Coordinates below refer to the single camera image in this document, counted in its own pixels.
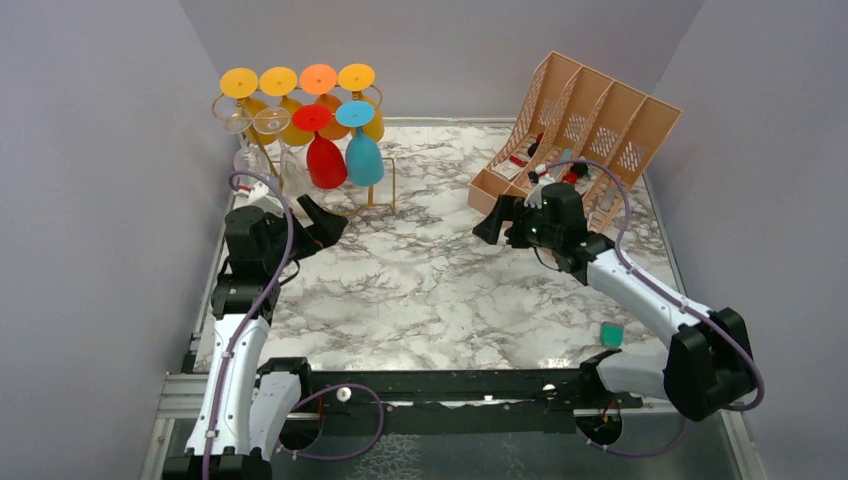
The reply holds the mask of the clear wine glass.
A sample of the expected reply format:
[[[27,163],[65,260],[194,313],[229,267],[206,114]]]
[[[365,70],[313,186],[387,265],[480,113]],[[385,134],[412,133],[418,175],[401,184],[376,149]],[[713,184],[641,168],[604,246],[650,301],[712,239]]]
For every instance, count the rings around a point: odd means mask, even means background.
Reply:
[[[269,169],[269,161],[261,149],[248,139],[252,126],[251,114],[242,107],[228,107],[223,113],[224,129],[227,133],[235,134],[239,149],[233,159],[235,171],[248,171],[266,181],[271,181],[273,175]]]
[[[309,192],[311,183],[304,165],[284,142],[283,132],[290,123],[291,115],[287,110],[266,107],[255,114],[253,127],[259,134],[275,138],[278,150],[275,169],[281,190],[289,197],[297,198]]]

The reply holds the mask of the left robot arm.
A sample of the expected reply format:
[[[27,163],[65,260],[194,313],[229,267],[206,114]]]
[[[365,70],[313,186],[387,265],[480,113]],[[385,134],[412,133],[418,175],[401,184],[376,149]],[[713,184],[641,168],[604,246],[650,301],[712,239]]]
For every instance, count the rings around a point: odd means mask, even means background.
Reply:
[[[310,405],[314,384],[303,357],[259,361],[282,289],[283,268],[335,245],[347,218],[297,200],[310,220],[270,199],[231,210],[225,263],[211,296],[214,346],[209,379],[183,453],[165,460],[164,479],[269,479],[287,416]]]

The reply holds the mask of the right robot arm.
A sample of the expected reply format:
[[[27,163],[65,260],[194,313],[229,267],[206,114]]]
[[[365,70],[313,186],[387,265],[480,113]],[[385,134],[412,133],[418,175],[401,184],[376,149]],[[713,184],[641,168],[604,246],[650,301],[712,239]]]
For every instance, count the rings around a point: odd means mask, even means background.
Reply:
[[[714,310],[674,291],[635,265],[614,240],[592,232],[581,195],[570,184],[537,187],[530,198],[500,195],[474,229],[488,244],[504,237],[515,249],[548,250],[556,269],[614,300],[663,343],[665,356],[613,351],[584,365],[579,398],[600,407],[616,393],[665,399],[686,419],[757,406],[764,382],[747,328],[731,308]]]

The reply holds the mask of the red wine glass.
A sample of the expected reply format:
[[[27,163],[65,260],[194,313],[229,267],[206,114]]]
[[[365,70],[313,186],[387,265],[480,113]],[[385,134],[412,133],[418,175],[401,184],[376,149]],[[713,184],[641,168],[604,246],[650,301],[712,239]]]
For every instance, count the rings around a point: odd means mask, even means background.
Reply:
[[[333,114],[327,107],[315,104],[302,106],[292,117],[298,129],[313,134],[307,148],[307,170],[313,185],[323,190],[335,189],[347,180],[347,168],[340,149],[320,133],[332,119]]]

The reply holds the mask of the blue wine glass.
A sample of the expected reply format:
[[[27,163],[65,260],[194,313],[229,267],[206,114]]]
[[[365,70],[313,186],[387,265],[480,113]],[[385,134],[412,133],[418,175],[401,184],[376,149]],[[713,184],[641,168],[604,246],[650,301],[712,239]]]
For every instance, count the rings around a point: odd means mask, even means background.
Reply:
[[[343,103],[335,113],[336,120],[352,133],[345,150],[345,163],[350,182],[359,187],[373,186],[385,175],[380,149],[364,131],[375,114],[375,108],[361,100]]]

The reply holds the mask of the orange wine glass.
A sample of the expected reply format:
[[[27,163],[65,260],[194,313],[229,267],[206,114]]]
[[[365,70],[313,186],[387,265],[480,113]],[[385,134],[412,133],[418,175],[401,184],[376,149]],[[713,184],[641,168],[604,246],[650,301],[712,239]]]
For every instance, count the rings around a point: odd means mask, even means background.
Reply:
[[[327,64],[313,64],[300,74],[299,84],[302,90],[315,97],[314,104],[326,107],[331,115],[329,123],[319,133],[330,140],[340,140],[348,135],[350,129],[341,125],[335,118],[342,101],[331,93],[337,84],[336,70]]]

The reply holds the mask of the yellow wine glass far left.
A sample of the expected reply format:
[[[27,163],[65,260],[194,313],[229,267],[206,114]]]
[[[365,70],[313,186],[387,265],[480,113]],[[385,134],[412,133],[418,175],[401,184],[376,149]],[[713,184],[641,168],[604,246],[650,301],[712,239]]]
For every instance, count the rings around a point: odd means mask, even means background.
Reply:
[[[264,101],[252,97],[259,88],[259,76],[249,68],[236,67],[228,70],[222,75],[219,87],[226,97],[236,100],[251,118],[268,108]]]

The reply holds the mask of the peach plastic file organizer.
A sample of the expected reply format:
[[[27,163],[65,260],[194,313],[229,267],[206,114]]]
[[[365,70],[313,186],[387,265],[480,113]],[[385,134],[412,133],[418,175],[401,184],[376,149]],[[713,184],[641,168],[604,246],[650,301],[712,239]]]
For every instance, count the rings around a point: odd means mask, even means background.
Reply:
[[[533,73],[505,145],[471,181],[468,205],[488,213],[501,194],[526,197],[535,167],[583,158],[592,161],[594,174],[584,210],[590,229],[603,231],[624,205],[614,183],[635,185],[681,115],[675,106],[551,52]]]

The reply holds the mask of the green small block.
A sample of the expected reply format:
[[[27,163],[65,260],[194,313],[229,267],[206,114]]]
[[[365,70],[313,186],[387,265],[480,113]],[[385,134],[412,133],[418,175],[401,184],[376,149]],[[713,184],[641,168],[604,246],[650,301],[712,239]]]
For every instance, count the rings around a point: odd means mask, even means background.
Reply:
[[[600,343],[606,349],[618,350],[623,345],[624,334],[623,325],[603,322],[600,327]]]

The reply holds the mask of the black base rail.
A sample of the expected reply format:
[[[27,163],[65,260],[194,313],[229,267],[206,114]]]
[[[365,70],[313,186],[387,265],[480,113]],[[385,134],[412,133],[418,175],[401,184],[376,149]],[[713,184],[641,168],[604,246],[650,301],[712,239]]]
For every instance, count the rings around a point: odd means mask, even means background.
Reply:
[[[542,432],[573,434],[575,416],[638,409],[581,368],[524,370],[315,371],[303,357],[273,358],[257,377],[294,374],[303,398],[285,435],[448,435]]]

